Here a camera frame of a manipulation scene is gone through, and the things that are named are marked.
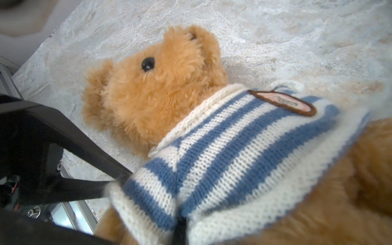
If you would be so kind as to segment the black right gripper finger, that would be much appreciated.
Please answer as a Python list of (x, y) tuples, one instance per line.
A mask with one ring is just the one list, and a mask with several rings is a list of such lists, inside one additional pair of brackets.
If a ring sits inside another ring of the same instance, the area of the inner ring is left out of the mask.
[(187, 245), (186, 230), (187, 220), (185, 218), (179, 219), (174, 230), (171, 245)]

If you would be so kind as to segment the blue white striped sweater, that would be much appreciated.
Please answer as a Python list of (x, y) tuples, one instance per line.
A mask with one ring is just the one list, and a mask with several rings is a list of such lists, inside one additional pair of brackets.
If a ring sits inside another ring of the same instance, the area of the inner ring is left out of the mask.
[(359, 136), (365, 108), (342, 112), (286, 86), (229, 85), (153, 148), (151, 160), (107, 192), (141, 245), (168, 245), (185, 219), (190, 245), (263, 230), (288, 214)]

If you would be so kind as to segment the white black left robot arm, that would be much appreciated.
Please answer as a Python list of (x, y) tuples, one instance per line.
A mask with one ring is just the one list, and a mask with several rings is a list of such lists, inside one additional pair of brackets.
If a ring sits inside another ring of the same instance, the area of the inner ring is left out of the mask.
[[(58, 164), (67, 150), (113, 179), (131, 172), (98, 147), (59, 110), (1, 95), (1, 177), (19, 178), (21, 206), (98, 199), (105, 181), (61, 176)], [(3, 245), (106, 245), (107, 240), (1, 210)]]

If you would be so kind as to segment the brown teddy bear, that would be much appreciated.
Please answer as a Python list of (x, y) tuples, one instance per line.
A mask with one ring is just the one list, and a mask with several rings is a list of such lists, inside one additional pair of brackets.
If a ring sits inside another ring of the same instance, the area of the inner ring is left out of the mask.
[[(123, 61), (106, 60), (89, 74), (84, 118), (97, 129), (109, 130), (149, 162), (150, 151), (178, 123), (231, 85), (220, 54), (211, 32), (198, 26), (171, 27), (162, 42)], [(124, 185), (129, 178), (112, 184)], [(95, 236), (120, 245), (141, 245), (111, 200)], [(354, 143), (288, 214), (261, 231), (215, 245), (391, 242), (392, 120), (386, 118), (368, 120)]]

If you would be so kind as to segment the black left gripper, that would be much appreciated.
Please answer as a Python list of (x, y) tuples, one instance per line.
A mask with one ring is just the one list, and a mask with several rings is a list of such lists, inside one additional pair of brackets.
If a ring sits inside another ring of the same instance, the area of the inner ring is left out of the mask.
[(132, 172), (55, 108), (1, 95), (1, 208), (99, 199), (109, 181), (64, 179), (63, 148), (115, 180)]

